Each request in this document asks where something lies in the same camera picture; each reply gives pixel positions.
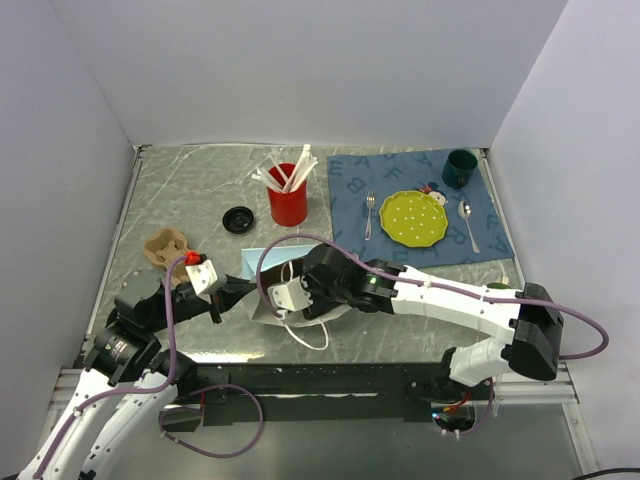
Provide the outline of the light blue paper bag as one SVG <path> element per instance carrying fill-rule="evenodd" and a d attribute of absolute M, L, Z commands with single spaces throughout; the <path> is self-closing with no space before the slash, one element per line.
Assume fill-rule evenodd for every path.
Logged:
<path fill-rule="evenodd" d="M 347 305 L 329 306 L 325 313 L 320 313 L 313 319 L 307 319 L 303 311 L 309 307 L 320 307 L 319 300 L 312 300 L 311 294 L 305 290 L 305 283 L 300 279 L 301 274 L 295 272 L 295 267 L 301 266 L 302 258 L 313 249 L 312 245 L 295 245 L 274 247 L 262 263 L 262 270 L 258 272 L 258 261 L 264 251 L 263 248 L 249 248 L 241 251 L 242 278 L 253 283 L 261 278 L 262 286 L 266 288 L 267 298 L 272 302 L 277 314 L 263 302 L 259 292 L 251 292 L 242 300 L 241 304 L 249 319 L 258 324 L 284 328 L 299 344 L 315 350 L 326 350 L 330 343 L 327 323 L 336 320 L 350 310 Z M 314 346 L 295 332 L 302 329 L 319 326 L 324 334 L 324 345 Z"/>

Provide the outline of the black cup lid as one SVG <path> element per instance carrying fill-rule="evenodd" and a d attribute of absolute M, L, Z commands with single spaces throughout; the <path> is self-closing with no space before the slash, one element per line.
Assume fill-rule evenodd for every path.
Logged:
<path fill-rule="evenodd" d="M 246 206 L 234 206 L 222 217 L 223 227 L 231 234 L 243 235 L 249 232 L 255 222 L 253 211 Z"/>

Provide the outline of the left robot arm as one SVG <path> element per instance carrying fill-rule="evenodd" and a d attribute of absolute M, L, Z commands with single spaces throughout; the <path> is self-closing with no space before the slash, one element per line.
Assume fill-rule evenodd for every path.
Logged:
<path fill-rule="evenodd" d="M 178 351 L 176 324 L 204 313 L 218 322 L 256 286 L 194 271 L 198 288 L 154 270 L 126 279 L 62 416 L 18 478 L 102 479 L 136 426 L 197 393 L 198 365 Z"/>

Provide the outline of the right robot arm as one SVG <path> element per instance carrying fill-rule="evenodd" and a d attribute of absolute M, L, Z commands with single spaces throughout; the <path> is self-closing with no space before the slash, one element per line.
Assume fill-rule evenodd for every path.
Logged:
<path fill-rule="evenodd" d="M 422 315 L 484 334 L 485 340 L 443 355 L 437 385 L 448 398 L 509 372 L 538 381 L 557 375 L 564 319 L 538 284 L 477 287 L 393 262 L 363 263 L 326 244 L 304 257 L 301 275 L 313 306 Z"/>

